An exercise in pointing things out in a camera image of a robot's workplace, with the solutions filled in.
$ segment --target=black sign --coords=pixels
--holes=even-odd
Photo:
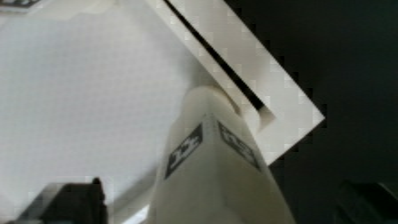
[[[256,160],[256,157],[254,157],[254,153],[252,153],[251,147],[247,146],[243,141],[238,139],[236,135],[227,130],[227,128],[226,128],[226,126],[222,125],[220,122],[219,122],[219,127],[220,127],[220,137],[222,137],[224,142],[227,143],[227,145],[235,149],[235,152],[240,154],[240,156],[243,157],[245,161],[252,164],[252,166],[259,170],[258,160]]]
[[[181,145],[178,146],[174,152],[169,156],[169,163],[167,163],[167,171],[165,171],[165,179],[169,178],[172,172],[176,171],[185,159],[188,158],[196,148],[203,143],[203,125],[197,126],[190,136],[183,140]]]

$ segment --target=white ceiling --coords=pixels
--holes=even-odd
[[[2,29],[2,25],[7,22],[7,18],[4,16],[0,16],[0,29]]]
[[[50,182],[100,176],[108,200],[151,182],[187,90],[213,83],[140,0],[0,29],[0,222]]]

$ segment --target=black stripe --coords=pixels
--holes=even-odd
[[[220,67],[222,67],[222,70],[224,70],[227,76],[229,76],[229,78],[231,78],[231,80],[233,80],[233,82],[235,82],[235,84],[236,84],[236,86],[240,88],[240,91],[242,91],[242,93],[243,93],[243,95],[245,95],[245,97],[247,97],[247,99],[249,99],[249,101],[252,103],[252,106],[259,110],[265,107],[263,101],[259,100],[259,98],[258,98],[258,96],[256,96],[256,94],[254,94],[254,92],[252,92],[252,90],[251,90],[243,80],[240,79],[240,76],[238,76],[238,74],[236,74],[236,72],[235,72],[227,62],[224,61],[224,59],[222,59],[222,57],[220,57],[220,55],[219,55],[219,53],[217,53],[217,51],[215,51],[208,41],[206,41],[206,39],[203,38],[203,35],[199,34],[194,26],[190,25],[190,22],[185,19],[185,17],[181,15],[174,5],[171,4],[171,1],[169,0],[164,0],[164,1],[165,1],[165,4],[167,4],[167,6],[169,6],[169,8],[171,8],[171,10],[172,10],[172,12],[174,12],[174,14],[178,16],[180,21],[183,22],[183,25],[185,25],[190,33],[192,33],[199,43],[203,44],[203,47],[204,47],[204,49],[206,49],[206,51],[208,51],[208,53],[210,53],[210,55],[211,55],[219,65],[220,65]]]

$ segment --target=dark wall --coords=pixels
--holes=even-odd
[[[327,116],[272,164],[299,224],[343,179],[398,182],[398,1],[227,0]]]

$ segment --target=dark object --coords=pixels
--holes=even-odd
[[[30,8],[41,0],[0,0],[0,7]]]
[[[25,210],[16,224],[107,224],[101,181],[66,184],[59,190],[44,190]]]
[[[336,224],[398,224],[396,185],[384,183],[341,184]]]

